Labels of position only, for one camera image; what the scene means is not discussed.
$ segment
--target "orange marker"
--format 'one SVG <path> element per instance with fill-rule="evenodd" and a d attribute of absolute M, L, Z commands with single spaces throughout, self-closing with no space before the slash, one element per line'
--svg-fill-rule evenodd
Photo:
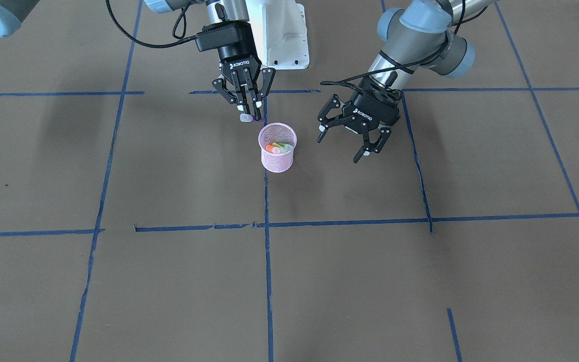
<path fill-rule="evenodd" d="M 268 144 L 265 149 L 271 153 L 280 153 L 280 148 L 274 147 L 271 144 Z"/>

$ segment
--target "black cable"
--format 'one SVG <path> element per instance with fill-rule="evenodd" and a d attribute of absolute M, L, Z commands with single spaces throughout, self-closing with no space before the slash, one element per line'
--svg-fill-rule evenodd
<path fill-rule="evenodd" d="M 186 38 L 180 39 L 179 41 L 176 41 L 174 43 L 169 43 L 169 44 L 144 43 L 143 41 L 139 41 L 138 39 L 135 39 L 135 37 L 131 36 L 131 34 L 129 34 L 126 30 L 124 30 L 124 28 L 122 28 L 122 25 L 120 25 L 120 23 L 118 23 L 118 19 L 115 18 L 115 15 L 113 14 L 113 10 L 111 10 L 110 0 L 106 0 L 106 9 L 109 10 L 109 15 L 111 16 L 111 19 L 113 19 L 113 23 L 115 24 L 115 26 L 118 29 L 120 29 L 120 32 L 122 32 L 122 34 L 126 35 L 129 39 L 131 39 L 131 41 L 133 41 L 134 43 L 136 43 L 138 45 L 146 46 L 147 48 L 164 49 L 164 48 L 172 48 L 174 46 L 188 43 L 188 42 L 196 39 L 196 35 L 193 35 L 193 36 L 186 37 Z"/>
<path fill-rule="evenodd" d="M 333 82 L 331 80 L 324 80 L 321 82 L 321 85 L 340 85 L 341 87 L 347 87 L 349 89 L 353 89 L 359 94 L 363 94 L 365 89 L 359 87 L 358 85 L 352 84 L 350 82 Z"/>
<path fill-rule="evenodd" d="M 441 46 L 439 47 L 439 49 L 437 49 L 434 53 L 428 55 L 427 57 L 425 57 L 424 59 L 421 60 L 417 60 L 416 62 L 411 62 L 411 63 L 407 63 L 407 64 L 402 64 L 402 65 L 397 65 L 397 66 L 393 66 L 390 68 L 384 68 L 384 69 L 377 69 L 377 70 L 373 70 L 373 71 L 368 71 L 367 73 L 363 73 L 360 75 L 356 75 L 356 76 L 351 76 L 350 78 L 344 79 L 344 80 L 340 80 L 338 82 L 333 82 L 333 83 L 347 83 L 351 80 L 356 80 L 359 78 L 363 78 L 364 76 L 369 76 L 369 75 L 374 75 L 374 74 L 379 74 L 379 73 L 384 73 L 386 71 L 393 71 L 393 70 L 398 70 L 398 69 L 404 69 L 404 68 L 408 68 L 411 66 L 416 66 L 419 64 L 423 64 L 425 62 L 428 62 L 432 59 L 435 59 L 437 57 L 437 55 L 441 54 L 442 51 L 444 51 L 444 48 L 446 48 L 446 46 L 448 45 L 448 39 L 446 39 L 446 41 L 444 41 L 443 44 L 441 44 Z M 321 82 L 321 85 L 334 85 L 334 84 L 323 84 L 324 82 Z"/>
<path fill-rule="evenodd" d="M 464 15 L 466 15 L 466 0 L 461 0 L 461 15 L 459 16 L 457 27 L 455 27 L 455 34 L 459 32 L 459 27 L 461 27 L 464 22 Z"/>
<path fill-rule="evenodd" d="M 476 16 L 473 16 L 473 18 L 470 18 L 470 19 L 466 19 L 466 20 L 462 21 L 461 23 L 462 23 L 462 24 L 466 24 L 466 23 L 468 23 L 469 21 L 472 21 L 472 20 L 475 20 L 476 18 L 479 18 L 479 16 L 482 15 L 482 14 L 484 14 L 484 12 L 487 11 L 488 8 L 489 8 L 489 7 L 485 7 L 485 8 L 482 9 L 482 11 L 480 11 Z"/>
<path fill-rule="evenodd" d="M 397 94 L 397 101 L 402 100 L 404 98 L 404 91 L 401 89 L 386 89 L 388 93 L 396 93 Z"/>
<path fill-rule="evenodd" d="M 186 5 L 186 7 L 184 7 L 184 9 L 182 9 L 180 16 L 177 17 L 177 20 L 175 21 L 175 24 L 173 26 L 173 30 L 171 30 L 171 36 L 174 37 L 175 39 L 184 39 L 184 37 L 186 36 L 186 10 L 189 9 L 190 5 L 191 5 L 191 3 L 188 3 Z M 175 32 L 177 32 L 177 26 L 180 25 L 181 20 L 184 20 L 184 26 L 183 26 L 182 35 L 179 36 L 179 35 L 176 35 Z"/>

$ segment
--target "green marker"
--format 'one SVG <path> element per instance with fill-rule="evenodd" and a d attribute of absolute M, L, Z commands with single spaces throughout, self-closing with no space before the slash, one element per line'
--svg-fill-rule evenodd
<path fill-rule="evenodd" d="M 281 153 L 287 153 L 287 149 L 285 148 L 285 146 L 281 146 L 280 144 L 275 143 L 275 142 L 274 142 L 273 144 L 271 144 L 271 145 L 274 146 L 274 147 L 278 147 L 278 149 L 280 149 L 280 152 L 281 152 Z"/>
<path fill-rule="evenodd" d="M 292 149 L 294 149 L 294 147 L 291 144 L 287 144 L 287 143 L 280 143 L 278 142 L 278 144 L 280 145 L 281 149 L 285 149 L 285 151 L 290 152 L 292 151 Z"/>

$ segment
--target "blue painter's tape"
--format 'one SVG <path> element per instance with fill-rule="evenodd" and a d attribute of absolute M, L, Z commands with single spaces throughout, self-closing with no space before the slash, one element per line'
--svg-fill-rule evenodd
<path fill-rule="evenodd" d="M 1 237 L 9 236 L 44 236 L 44 235 L 86 235 L 93 234 L 94 229 L 82 229 L 82 230 L 46 230 L 46 231 L 4 231 L 0 232 Z"/>
<path fill-rule="evenodd" d="M 126 96 L 142 96 L 145 92 L 124 92 Z M 63 96 L 121 96 L 122 92 L 46 92 L 0 93 L 0 97 L 63 97 Z"/>
<path fill-rule="evenodd" d="M 470 221 L 497 221 L 497 220 L 533 220 L 579 218 L 579 213 L 528 214 L 528 215 L 487 215 L 487 216 L 454 216 L 445 218 L 430 218 L 432 222 L 470 222 Z M 270 222 L 269 227 L 303 227 L 303 226 L 340 226 L 340 225 L 388 225 L 388 224 L 421 224 L 430 222 L 428 218 L 403 218 L 382 220 L 340 220 L 340 221 L 305 221 L 305 222 Z M 226 225 L 194 225 L 170 227 L 135 227 L 136 232 L 168 232 L 194 231 L 212 229 L 245 229 L 264 228 L 265 223 L 226 224 Z"/>
<path fill-rule="evenodd" d="M 534 214 L 534 215 L 492 215 L 492 216 L 457 216 L 449 218 L 432 218 L 433 222 L 491 221 L 491 220 L 531 220 L 579 218 L 579 213 L 566 214 Z"/>
<path fill-rule="evenodd" d="M 544 117 L 544 112 L 542 111 L 542 107 L 540 106 L 540 102 L 537 99 L 537 96 L 535 94 L 535 90 L 533 89 L 533 85 L 531 85 L 531 80 L 529 79 L 529 76 L 526 73 L 526 69 L 524 68 L 524 64 L 522 64 L 522 58 L 520 57 L 520 54 L 517 51 L 517 46 L 515 46 L 515 42 L 513 41 L 513 37 L 512 37 L 511 32 L 508 28 L 508 25 L 506 25 L 506 20 L 504 19 L 504 14 L 502 14 L 502 10 L 500 9 L 498 3 L 496 3 L 495 6 L 497 9 L 497 14 L 499 14 L 499 18 L 501 19 L 502 24 L 504 25 L 504 29 L 506 30 L 506 35 L 508 36 L 508 40 L 511 43 L 511 47 L 513 48 L 513 52 L 515 53 L 515 57 L 517 57 L 517 61 L 520 65 L 520 69 L 522 69 L 522 74 L 524 75 L 524 79 L 526 80 L 526 84 L 528 85 L 528 89 L 531 92 L 531 96 L 533 97 L 533 102 L 535 103 L 535 107 L 537 108 L 537 112 L 539 113 L 540 119 L 542 120 L 542 125 L 544 126 L 544 130 L 546 132 L 546 135 L 549 138 L 549 142 L 551 142 L 551 147 L 553 147 L 553 153 L 555 154 L 555 157 L 557 158 L 558 163 L 560 164 L 560 169 L 561 169 L 562 174 L 564 176 L 564 179 L 567 183 L 567 186 L 569 187 L 570 194 L 573 197 L 573 202 L 575 203 L 575 206 L 577 208 L 577 212 L 579 213 L 579 201 L 577 200 L 577 195 L 575 194 L 575 190 L 573 189 L 573 185 L 570 181 L 569 174 L 567 173 L 567 169 L 564 166 L 564 163 L 562 162 L 562 158 L 560 156 L 560 152 L 558 151 L 558 147 L 556 146 L 556 144 L 553 140 L 553 135 L 551 135 L 551 130 L 549 130 L 549 125 L 547 124 L 546 118 Z"/>
<path fill-rule="evenodd" d="M 133 28 L 133 37 L 138 35 L 138 26 L 140 25 L 140 16 L 142 14 L 142 0 L 138 0 L 138 13 L 135 19 L 135 26 Z M 90 243 L 90 253 L 88 270 L 86 277 L 86 286 L 82 293 L 82 299 L 80 300 L 80 311 L 77 315 L 77 323 L 75 326 L 75 333 L 73 337 L 73 346 L 71 348 L 71 356 L 69 362 L 75 362 L 77 355 L 77 348 L 80 340 L 80 333 L 82 331 L 82 322 L 84 317 L 84 312 L 86 310 L 86 301 L 88 298 L 88 291 L 90 287 L 90 275 L 92 273 L 92 265 L 94 262 L 94 253 L 97 248 L 97 240 L 101 229 L 102 215 L 104 213 L 104 204 L 106 202 L 106 191 L 109 186 L 109 179 L 111 177 L 111 166 L 113 165 L 113 148 L 115 146 L 115 139 L 118 135 L 118 128 L 120 126 L 120 119 L 122 118 L 122 109 L 124 108 L 124 98 L 127 91 L 127 85 L 129 83 L 129 76 L 131 74 L 131 63 L 133 60 L 133 51 L 135 50 L 135 43 L 131 42 L 131 47 L 129 48 L 129 56 L 127 57 L 126 71 L 124 72 L 124 83 L 122 84 L 122 94 L 120 95 L 120 103 L 118 105 L 117 116 L 115 117 L 115 126 L 113 128 L 113 137 L 111 138 L 111 147 L 109 151 L 109 156 L 106 163 L 106 172 L 104 174 L 104 183 L 102 187 L 102 194 L 100 196 L 100 208 L 98 210 L 97 218 L 95 220 L 95 230 L 92 236 L 92 242 Z"/>
<path fill-rule="evenodd" d="M 579 87 L 540 87 L 533 88 L 534 91 L 579 91 Z"/>
<path fill-rule="evenodd" d="M 408 133 L 411 138 L 412 143 L 412 153 L 414 155 L 414 163 L 417 167 L 417 172 L 419 173 L 419 183 L 421 185 L 421 195 L 423 197 L 423 206 L 426 209 L 426 217 L 428 218 L 428 229 L 430 229 L 430 234 L 434 234 L 435 229 L 432 225 L 432 218 L 430 217 L 430 206 L 428 205 L 428 197 L 426 195 L 426 186 L 423 182 L 423 174 L 421 173 L 421 166 L 419 163 L 419 156 L 417 155 L 417 146 L 414 143 L 414 135 L 412 134 L 412 126 L 410 122 L 410 116 L 408 115 L 408 105 L 406 103 L 406 96 L 403 95 L 402 103 L 404 105 L 404 117 L 406 119 L 406 125 L 408 126 Z"/>
<path fill-rule="evenodd" d="M 321 93 L 321 89 L 273 89 L 270 94 L 304 94 L 304 93 Z M 189 94 L 218 94 L 212 90 L 198 90 L 189 92 Z"/>
<path fill-rule="evenodd" d="M 457 330 L 455 329 L 455 318 L 452 316 L 452 309 L 446 309 L 448 312 L 448 322 L 450 323 L 450 332 L 452 332 L 452 340 L 455 344 L 455 355 L 457 355 L 457 362 L 462 362 L 461 350 L 459 348 L 459 339 L 457 339 Z"/>
<path fill-rule="evenodd" d="M 305 222 L 273 222 L 269 227 L 302 227 L 302 226 L 339 226 L 339 225 L 383 225 L 383 224 L 415 224 L 428 222 L 427 218 L 386 219 L 386 220 L 343 220 L 343 221 L 305 221 Z"/>
<path fill-rule="evenodd" d="M 263 117 L 267 124 L 267 98 L 263 100 Z M 269 174 L 265 170 L 265 261 L 267 281 L 267 360 L 274 362 L 274 319 L 271 312 L 271 243 L 269 242 Z"/>
<path fill-rule="evenodd" d="M 528 92 L 528 88 L 516 87 L 484 87 L 484 88 L 405 88 L 404 92 Z"/>

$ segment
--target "mesh pen holder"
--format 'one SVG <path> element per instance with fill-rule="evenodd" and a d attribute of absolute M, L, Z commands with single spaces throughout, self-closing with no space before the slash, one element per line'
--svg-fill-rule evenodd
<path fill-rule="evenodd" d="M 294 162 L 294 148 L 296 147 L 296 132 L 283 123 L 271 123 L 264 126 L 258 135 L 260 146 L 260 161 L 267 171 L 285 172 Z M 267 146 L 273 143 L 288 144 L 292 148 L 285 153 L 267 151 Z"/>

